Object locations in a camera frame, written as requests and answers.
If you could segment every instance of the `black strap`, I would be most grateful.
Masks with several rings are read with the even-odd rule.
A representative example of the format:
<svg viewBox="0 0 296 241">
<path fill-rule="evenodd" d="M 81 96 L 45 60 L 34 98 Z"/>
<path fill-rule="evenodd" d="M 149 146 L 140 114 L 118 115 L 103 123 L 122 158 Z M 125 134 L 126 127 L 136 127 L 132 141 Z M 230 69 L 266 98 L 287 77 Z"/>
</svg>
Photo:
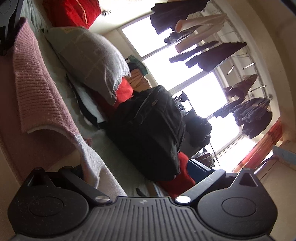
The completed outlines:
<svg viewBox="0 0 296 241">
<path fill-rule="evenodd" d="M 92 123 L 96 128 L 100 129 L 105 129 L 107 126 L 107 122 L 103 121 L 98 123 L 98 119 L 92 114 L 90 113 L 90 111 L 86 108 L 86 106 L 83 104 L 82 99 L 80 98 L 75 86 L 72 84 L 72 82 L 70 81 L 68 75 L 66 74 L 67 80 L 69 81 L 72 90 L 74 91 L 74 94 L 76 95 L 76 99 L 78 102 L 78 106 L 82 112 L 82 114 L 84 115 L 84 117 L 90 122 Z"/>
</svg>

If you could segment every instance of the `ribbed black plastic panel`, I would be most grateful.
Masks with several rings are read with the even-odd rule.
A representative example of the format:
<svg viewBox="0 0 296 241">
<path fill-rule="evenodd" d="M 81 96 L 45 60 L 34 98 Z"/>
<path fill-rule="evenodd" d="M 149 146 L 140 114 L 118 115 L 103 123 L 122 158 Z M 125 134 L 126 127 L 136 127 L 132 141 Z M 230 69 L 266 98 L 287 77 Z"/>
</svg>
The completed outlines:
<svg viewBox="0 0 296 241">
<path fill-rule="evenodd" d="M 36 241 L 42 238 L 15 236 L 12 241 Z M 106 207 L 95 208 L 86 221 L 72 232 L 47 241 L 226 241 L 206 229 L 189 207 L 174 205 L 167 197 L 118 197 Z M 263 236 L 253 240 L 272 240 Z"/>
</svg>

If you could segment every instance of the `blanket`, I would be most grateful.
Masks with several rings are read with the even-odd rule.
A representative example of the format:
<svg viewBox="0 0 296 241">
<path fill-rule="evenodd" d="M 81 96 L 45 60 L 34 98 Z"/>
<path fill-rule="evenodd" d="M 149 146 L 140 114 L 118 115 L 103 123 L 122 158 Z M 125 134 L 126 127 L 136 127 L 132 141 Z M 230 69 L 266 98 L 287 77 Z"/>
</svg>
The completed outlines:
<svg viewBox="0 0 296 241">
<path fill-rule="evenodd" d="M 99 155 L 84 141 L 43 62 L 37 40 L 26 19 L 16 36 L 13 54 L 21 131 L 52 130 L 81 154 L 84 179 L 111 199 L 126 196 Z"/>
</svg>

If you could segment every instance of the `black backpack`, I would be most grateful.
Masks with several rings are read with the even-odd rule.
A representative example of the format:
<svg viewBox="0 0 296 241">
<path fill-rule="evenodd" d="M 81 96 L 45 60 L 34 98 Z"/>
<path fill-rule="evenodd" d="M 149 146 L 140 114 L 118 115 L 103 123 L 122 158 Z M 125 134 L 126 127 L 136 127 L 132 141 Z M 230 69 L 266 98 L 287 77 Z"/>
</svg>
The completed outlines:
<svg viewBox="0 0 296 241">
<path fill-rule="evenodd" d="M 178 151 L 185 123 L 163 86 L 134 92 L 118 106 L 106 131 L 147 179 L 170 181 L 180 173 Z"/>
</svg>

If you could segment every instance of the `bed sheet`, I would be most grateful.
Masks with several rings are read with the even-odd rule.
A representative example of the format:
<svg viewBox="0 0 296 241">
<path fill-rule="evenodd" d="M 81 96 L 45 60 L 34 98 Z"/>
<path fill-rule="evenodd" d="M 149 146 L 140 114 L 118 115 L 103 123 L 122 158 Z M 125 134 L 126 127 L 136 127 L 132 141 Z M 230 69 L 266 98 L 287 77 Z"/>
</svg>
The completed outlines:
<svg viewBox="0 0 296 241">
<path fill-rule="evenodd" d="M 43 0 L 24 0 L 21 16 L 26 17 L 39 44 L 45 65 L 55 82 L 68 110 L 83 138 L 92 139 L 93 149 L 104 160 L 128 196 L 137 196 L 136 187 L 149 195 L 146 184 L 149 181 L 122 154 L 106 136 L 104 130 L 97 130 L 81 114 L 75 95 L 65 78 L 66 70 L 46 40 L 42 29 L 52 27 L 42 6 Z"/>
</svg>

